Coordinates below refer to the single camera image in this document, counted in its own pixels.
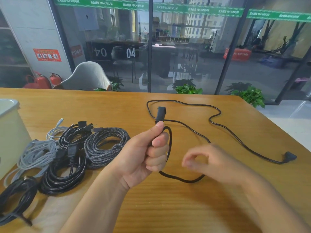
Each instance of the left hand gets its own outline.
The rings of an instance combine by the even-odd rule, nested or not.
[[[151,172],[159,172],[164,168],[169,135],[162,132],[163,127],[160,121],[148,131],[132,137],[109,164],[121,177],[121,183],[126,189],[141,183]]]

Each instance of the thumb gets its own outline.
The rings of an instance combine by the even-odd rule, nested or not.
[[[194,159],[184,160],[182,166],[202,174],[205,174],[207,170],[207,164],[197,162]]]
[[[156,138],[163,132],[163,128],[164,128],[163,121],[159,121],[155,126],[150,128],[149,130],[140,133],[141,145],[143,146],[149,145],[154,138]]]

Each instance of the white container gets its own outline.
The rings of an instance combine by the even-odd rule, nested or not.
[[[0,99],[0,179],[16,164],[31,141],[18,108],[17,100]]]

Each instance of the gray braided cable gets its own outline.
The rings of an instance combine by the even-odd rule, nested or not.
[[[113,145],[111,149],[99,149],[98,147],[109,142],[104,141],[108,137],[117,137],[120,142]],[[103,131],[93,133],[84,142],[84,151],[88,159],[87,167],[97,169],[108,165],[120,153],[129,139],[127,131],[117,127],[104,128]]]

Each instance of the red sign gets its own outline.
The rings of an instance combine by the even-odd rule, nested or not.
[[[73,58],[77,58],[83,55],[81,45],[72,46],[70,50]]]
[[[229,51],[229,48],[226,48],[226,51],[225,51],[223,58],[225,58],[225,59],[227,58],[228,51]],[[251,53],[252,52],[250,50],[247,50],[247,49],[235,48],[233,56],[232,56],[232,60],[233,61],[246,61],[251,56]]]
[[[33,49],[39,61],[58,61],[61,62],[58,50]]]

